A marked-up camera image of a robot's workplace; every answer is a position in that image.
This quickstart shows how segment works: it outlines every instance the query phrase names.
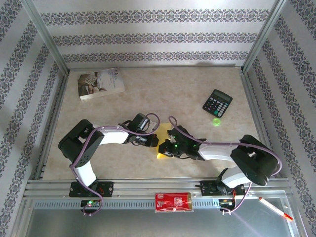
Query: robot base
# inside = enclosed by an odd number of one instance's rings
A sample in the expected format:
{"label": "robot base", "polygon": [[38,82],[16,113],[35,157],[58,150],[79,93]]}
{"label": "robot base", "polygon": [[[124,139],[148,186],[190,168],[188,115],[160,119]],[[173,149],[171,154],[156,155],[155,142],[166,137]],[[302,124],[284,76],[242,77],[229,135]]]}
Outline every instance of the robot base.
{"label": "robot base", "polygon": [[[97,181],[92,183],[89,188],[98,192],[104,198],[112,197],[113,193],[113,182]],[[69,197],[71,198],[93,198],[98,197],[92,192],[86,190],[80,183],[72,182],[69,191]]]}
{"label": "robot base", "polygon": [[[233,195],[233,189],[226,187],[226,192],[218,189],[218,182],[215,180],[202,180],[200,185],[196,185],[201,188],[202,196],[222,196],[222,195]],[[245,195],[245,188],[243,184],[234,187],[236,195]]]}

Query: calculator display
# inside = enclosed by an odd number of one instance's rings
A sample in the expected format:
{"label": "calculator display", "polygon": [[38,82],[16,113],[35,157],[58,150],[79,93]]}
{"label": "calculator display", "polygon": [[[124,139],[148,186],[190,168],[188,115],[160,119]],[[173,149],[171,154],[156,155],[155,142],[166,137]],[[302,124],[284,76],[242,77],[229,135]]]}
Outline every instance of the calculator display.
{"label": "calculator display", "polygon": [[218,93],[217,91],[214,91],[213,93],[214,93],[214,95],[217,95],[217,96],[223,98],[224,100],[230,101],[230,99],[231,99],[230,97],[228,97],[224,94]]}

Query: striped wallpaper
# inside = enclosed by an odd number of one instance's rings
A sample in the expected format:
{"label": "striped wallpaper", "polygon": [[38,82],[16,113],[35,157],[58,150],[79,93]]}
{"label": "striped wallpaper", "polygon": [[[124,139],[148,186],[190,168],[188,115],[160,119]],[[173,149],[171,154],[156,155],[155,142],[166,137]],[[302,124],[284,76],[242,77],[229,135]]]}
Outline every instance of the striped wallpaper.
{"label": "striped wallpaper", "polygon": [[70,69],[241,66],[275,0],[34,1]]}
{"label": "striped wallpaper", "polygon": [[316,236],[316,4],[290,0],[248,75],[308,236]]}
{"label": "striped wallpaper", "polygon": [[10,236],[63,79],[18,0],[0,0],[0,237]]}

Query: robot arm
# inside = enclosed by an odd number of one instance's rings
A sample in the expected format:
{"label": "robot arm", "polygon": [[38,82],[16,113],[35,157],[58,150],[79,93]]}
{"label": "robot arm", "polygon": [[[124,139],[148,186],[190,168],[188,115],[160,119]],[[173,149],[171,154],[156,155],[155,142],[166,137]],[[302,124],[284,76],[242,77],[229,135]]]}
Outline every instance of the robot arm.
{"label": "robot arm", "polygon": [[[119,124],[117,127],[105,128],[100,131],[96,131],[91,136],[83,155],[74,167],[74,171],[78,178],[87,187],[97,181],[97,177],[91,167],[90,159],[100,145],[109,143],[126,144],[136,142],[139,145],[156,147],[158,144],[156,134],[146,135],[144,131],[149,124],[150,120],[145,115],[138,114],[132,121],[128,120]],[[97,126],[93,125],[88,120],[83,119],[59,142],[58,148],[72,164],[74,164],[75,160],[79,156],[89,134],[96,127]]]}
{"label": "robot arm", "polygon": [[[147,147],[156,147],[158,138],[155,134],[145,134],[144,129],[149,125],[150,120],[143,114],[138,114],[132,121],[128,120],[117,127],[107,126],[105,129],[94,132],[74,167],[74,172],[87,187],[92,187],[97,182],[90,159],[99,145],[109,143],[138,143]],[[81,120],[59,143],[58,147],[63,155],[72,164],[75,163],[81,153],[85,140],[96,126],[88,120]],[[158,151],[168,157],[181,158],[182,154],[194,160],[229,160],[236,163],[236,167],[224,169],[217,179],[216,190],[226,195],[234,187],[253,182],[264,186],[277,167],[278,161],[268,152],[262,143],[250,135],[245,135],[240,144],[234,145],[206,145],[206,139],[194,139],[182,126],[177,126],[168,131],[169,139],[159,146]]]}
{"label": "robot arm", "polygon": [[194,160],[219,159],[236,163],[236,167],[223,170],[217,179],[216,189],[221,190],[223,194],[248,182],[264,186],[277,168],[278,160],[263,151],[268,148],[250,135],[244,135],[240,143],[234,143],[233,146],[207,145],[206,139],[193,140],[182,126],[169,130],[168,135],[169,139],[159,146],[159,152],[168,157],[181,158],[182,154],[186,154]]}

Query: marble floor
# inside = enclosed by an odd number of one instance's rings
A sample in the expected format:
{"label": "marble floor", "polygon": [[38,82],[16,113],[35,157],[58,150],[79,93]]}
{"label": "marble floor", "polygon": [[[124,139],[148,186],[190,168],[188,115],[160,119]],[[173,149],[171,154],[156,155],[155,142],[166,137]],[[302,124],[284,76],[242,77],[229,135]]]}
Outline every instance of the marble floor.
{"label": "marble floor", "polygon": [[[63,157],[58,143],[81,119],[97,125],[116,125],[138,113],[156,113],[162,123],[168,122],[169,115],[175,116],[179,125],[196,138],[237,141],[245,134],[257,137],[239,68],[122,68],[121,71],[125,92],[86,101],[78,97],[79,74],[70,73],[44,179],[74,178],[70,162]],[[202,109],[214,89],[233,97],[218,127],[212,124],[214,116]],[[216,177],[224,168],[235,166],[230,161],[157,159],[155,148],[131,144],[102,145],[91,164],[99,179]]]}

